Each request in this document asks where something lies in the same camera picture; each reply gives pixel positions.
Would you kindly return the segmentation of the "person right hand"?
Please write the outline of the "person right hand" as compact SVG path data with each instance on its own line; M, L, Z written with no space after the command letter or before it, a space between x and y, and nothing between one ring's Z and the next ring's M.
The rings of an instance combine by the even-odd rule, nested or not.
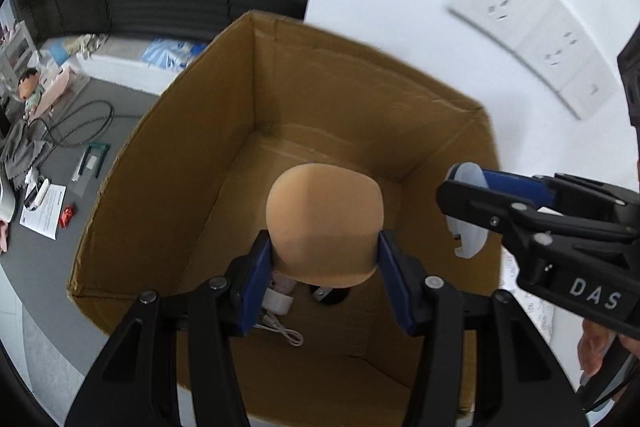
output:
M604 356L617 338L622 343L624 336L620 336L606 327L587 319L582 321L582 338L578 341L577 354L580 369L587 377L600 371Z

